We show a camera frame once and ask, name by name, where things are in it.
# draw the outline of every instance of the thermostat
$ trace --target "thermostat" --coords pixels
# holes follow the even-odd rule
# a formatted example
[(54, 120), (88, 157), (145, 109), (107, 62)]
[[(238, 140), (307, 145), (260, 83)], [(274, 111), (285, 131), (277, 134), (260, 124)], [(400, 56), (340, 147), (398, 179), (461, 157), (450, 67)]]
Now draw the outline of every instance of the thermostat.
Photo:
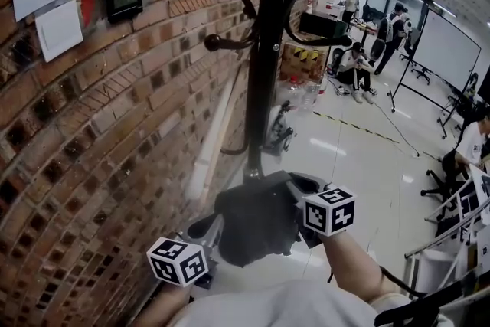
[(131, 19), (143, 11), (142, 0), (106, 0), (107, 19), (111, 24)]

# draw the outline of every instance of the white sneaker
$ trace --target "white sneaker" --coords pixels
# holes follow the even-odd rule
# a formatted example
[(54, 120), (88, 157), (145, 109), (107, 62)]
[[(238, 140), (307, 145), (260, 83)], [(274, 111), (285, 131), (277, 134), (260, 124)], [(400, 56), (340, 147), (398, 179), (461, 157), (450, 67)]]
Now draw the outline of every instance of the white sneaker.
[(352, 92), (352, 98), (356, 103), (362, 103), (361, 92), (359, 90), (354, 90)]
[(374, 104), (374, 96), (368, 92), (368, 91), (365, 91), (362, 93), (362, 96), (364, 97), (364, 99), (366, 101), (368, 101), (371, 105)]

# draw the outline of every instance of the hazard stripe box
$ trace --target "hazard stripe box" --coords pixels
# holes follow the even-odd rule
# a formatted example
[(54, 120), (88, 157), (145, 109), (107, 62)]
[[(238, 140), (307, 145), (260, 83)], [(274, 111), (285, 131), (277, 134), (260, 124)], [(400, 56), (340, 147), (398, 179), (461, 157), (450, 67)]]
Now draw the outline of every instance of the hazard stripe box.
[(280, 69), (280, 79), (288, 80), (298, 77), (300, 80), (310, 80), (320, 83), (327, 58), (326, 47), (303, 47), (294, 43), (284, 45)]

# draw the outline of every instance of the ceiling light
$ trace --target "ceiling light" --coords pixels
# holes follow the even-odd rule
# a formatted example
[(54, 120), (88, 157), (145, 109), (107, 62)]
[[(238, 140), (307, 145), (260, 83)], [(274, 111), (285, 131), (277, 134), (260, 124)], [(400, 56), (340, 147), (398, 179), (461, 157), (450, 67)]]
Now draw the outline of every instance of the ceiling light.
[(433, 2), (433, 4), (437, 7), (439, 7), (441, 10), (447, 12), (449, 15), (453, 16), (454, 18), (456, 18), (456, 16), (450, 11), (448, 10), (447, 8), (444, 8), (443, 6), (441, 5), (438, 5), (437, 3)]
[(398, 108), (395, 108), (395, 112), (396, 112), (396, 113), (399, 113), (401, 116), (405, 116), (405, 117), (406, 117), (406, 118), (408, 118), (408, 119), (411, 119), (411, 118), (412, 118), (412, 116), (411, 116), (411, 115), (408, 115), (408, 114), (406, 114), (405, 112), (402, 112), (402, 111), (401, 111), (401, 110), (399, 110)]
[(345, 150), (339, 149), (337, 146), (331, 145), (330, 143), (327, 143), (327, 142), (323, 142), (322, 140), (311, 138), (309, 140), (309, 142), (312, 145), (316, 145), (316, 146), (322, 147), (323, 149), (330, 150), (330, 151), (335, 152), (335, 153), (338, 153), (340, 155), (347, 155), (347, 153), (345, 152)]
[(407, 184), (413, 183), (413, 177), (407, 176), (407, 175), (402, 175), (401, 179), (405, 181)]

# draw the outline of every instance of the brick wall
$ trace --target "brick wall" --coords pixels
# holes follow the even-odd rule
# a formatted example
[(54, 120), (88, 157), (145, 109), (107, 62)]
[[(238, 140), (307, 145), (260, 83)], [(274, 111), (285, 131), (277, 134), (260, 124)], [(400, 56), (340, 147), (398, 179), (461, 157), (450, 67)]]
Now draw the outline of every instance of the brick wall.
[[(237, 66), (202, 41), (239, 39), (247, 20), (239, 0), (144, 3), (111, 26), (96, 0), (83, 43), (46, 64), (34, 16), (15, 23), (0, 0), (2, 325), (114, 325), (152, 282), (148, 247), (202, 208), (181, 193)], [(208, 205), (239, 160), (220, 157)]]

